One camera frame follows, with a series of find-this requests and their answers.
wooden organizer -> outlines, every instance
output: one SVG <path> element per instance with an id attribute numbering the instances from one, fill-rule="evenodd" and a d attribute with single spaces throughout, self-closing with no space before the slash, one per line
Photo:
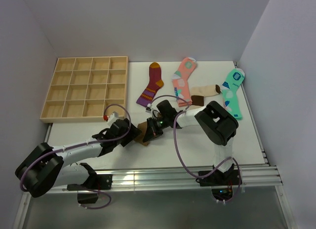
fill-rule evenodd
<path id="1" fill-rule="evenodd" d="M 103 121 L 110 104 L 126 106 L 128 57 L 59 58 L 40 119 L 45 123 Z M 120 107 L 109 107 L 106 114 Z"/>

compartment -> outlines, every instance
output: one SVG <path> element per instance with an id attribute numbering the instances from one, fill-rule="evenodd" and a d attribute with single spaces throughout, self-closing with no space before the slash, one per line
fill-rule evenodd
<path id="1" fill-rule="evenodd" d="M 92 58 L 77 58 L 75 61 L 74 70 L 90 70 Z"/>
<path id="2" fill-rule="evenodd" d="M 87 92 L 86 85 L 69 85 L 67 100 L 84 100 Z"/>
<path id="3" fill-rule="evenodd" d="M 108 83 L 126 83 L 126 70 L 110 70 Z"/>
<path id="4" fill-rule="evenodd" d="M 45 102 L 41 118 L 58 118 L 62 116 L 64 101 Z"/>
<path id="5" fill-rule="evenodd" d="M 59 58 L 55 71 L 71 71 L 73 70 L 75 58 Z"/>
<path id="6" fill-rule="evenodd" d="M 88 84 L 90 71 L 73 71 L 70 84 Z"/>
<path id="7" fill-rule="evenodd" d="M 87 100 L 84 103 L 83 116 L 103 116 L 104 100 Z"/>
<path id="8" fill-rule="evenodd" d="M 62 117 L 82 117 L 84 100 L 66 101 Z"/>
<path id="9" fill-rule="evenodd" d="M 92 60 L 92 70 L 108 70 L 110 58 L 109 57 L 96 57 Z"/>
<path id="10" fill-rule="evenodd" d="M 92 70 L 90 73 L 89 83 L 107 83 L 107 70 Z"/>
<path id="11" fill-rule="evenodd" d="M 104 99 L 106 84 L 89 84 L 86 99 Z"/>
<path id="12" fill-rule="evenodd" d="M 110 70 L 126 70 L 127 57 L 111 57 Z"/>
<path id="13" fill-rule="evenodd" d="M 117 99 L 117 100 L 115 100 L 115 99 L 112 99 L 112 100 L 105 100 L 105 107 L 107 107 L 107 106 L 110 105 L 110 104 L 120 104 L 121 106 L 125 107 L 125 106 L 124 106 L 124 100 L 122 100 L 122 99 Z M 125 116 L 124 110 L 123 110 L 121 107 L 118 107 L 118 106 L 111 106 L 111 107 L 109 107 L 109 108 L 106 110 L 105 114 L 106 114 L 107 116 L 109 116 L 110 114 L 112 114 L 112 112 L 118 113 L 118 115 L 121 116 L 121 117 L 122 117 L 122 116 Z"/>
<path id="14" fill-rule="evenodd" d="M 51 85 L 68 85 L 71 78 L 71 71 L 55 72 Z"/>
<path id="15" fill-rule="evenodd" d="M 51 86 L 46 100 L 47 101 L 64 101 L 66 99 L 67 90 L 68 90 L 68 85 Z"/>
<path id="16" fill-rule="evenodd" d="M 125 84 L 107 84 L 106 99 L 124 99 L 125 98 Z"/>

brown fabric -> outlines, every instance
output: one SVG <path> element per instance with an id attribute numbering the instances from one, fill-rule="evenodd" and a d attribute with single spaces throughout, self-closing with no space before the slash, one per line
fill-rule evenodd
<path id="1" fill-rule="evenodd" d="M 203 96 L 198 96 L 198 95 L 193 95 L 191 96 L 192 99 L 192 105 L 195 106 L 204 106 L 204 97 Z"/>
<path id="2" fill-rule="evenodd" d="M 142 133 L 141 133 L 140 135 L 138 135 L 138 136 L 134 139 L 134 141 L 137 142 L 137 143 L 140 143 L 140 144 L 143 145 L 143 146 L 147 146 L 147 145 L 149 144 L 149 142 L 143 143 L 143 138 L 144 138 L 144 136 L 145 136 L 146 129 L 147 129 L 147 121 L 138 124 L 137 128 L 140 129 L 140 130 L 142 131 Z"/>
<path id="3" fill-rule="evenodd" d="M 215 85 L 215 90 L 218 94 L 221 93 L 221 88 L 218 85 Z"/>

pink sock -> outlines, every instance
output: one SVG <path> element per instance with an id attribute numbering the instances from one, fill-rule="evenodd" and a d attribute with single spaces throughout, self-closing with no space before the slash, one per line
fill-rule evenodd
<path id="1" fill-rule="evenodd" d="M 180 97 L 186 100 L 190 105 L 192 104 L 189 85 L 188 85 L 188 78 L 196 68 L 197 62 L 193 58 L 185 58 L 178 70 L 172 76 L 172 83 L 174 87 L 174 93 L 177 97 Z M 184 107 L 187 104 L 182 100 L 177 100 L 178 106 Z"/>

white table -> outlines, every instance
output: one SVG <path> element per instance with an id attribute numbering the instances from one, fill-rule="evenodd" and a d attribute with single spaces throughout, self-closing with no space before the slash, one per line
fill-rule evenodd
<path id="1" fill-rule="evenodd" d="M 149 76 L 148 69 L 151 62 L 131 62 L 128 71 L 127 109 L 135 126 L 144 122 L 149 114 L 144 107 L 136 104 L 137 98 L 146 88 Z M 171 82 L 172 74 L 179 67 L 180 62 L 159 62 L 162 70 L 164 87 L 156 96 L 174 95 Z M 210 84 L 222 84 L 227 74 L 234 68 L 232 61 L 203 61 L 198 62 L 196 70 L 189 78 L 190 87 Z M 233 143 L 233 157 L 239 164 L 264 164 L 264 158 L 250 117 L 242 89 L 237 91 L 238 101 L 243 119 L 239 120 L 239 128 Z M 169 98 L 172 106 L 178 108 L 175 100 Z M 207 104 L 215 100 L 222 105 L 222 96 L 217 95 L 205 99 Z M 95 123 L 55 123 L 52 126 L 48 144 L 51 146 L 66 145 L 83 142 L 98 133 L 107 125 L 105 122 Z M 187 166 L 210 166 L 213 164 L 214 146 L 200 126 L 190 126 L 177 130 L 177 140 L 181 156 Z M 172 129 L 165 129 L 163 136 L 153 140 L 147 147 L 132 142 L 125 148 L 117 146 L 112 153 L 102 157 L 86 159 L 94 169 L 141 169 L 181 166 L 177 158 Z"/>

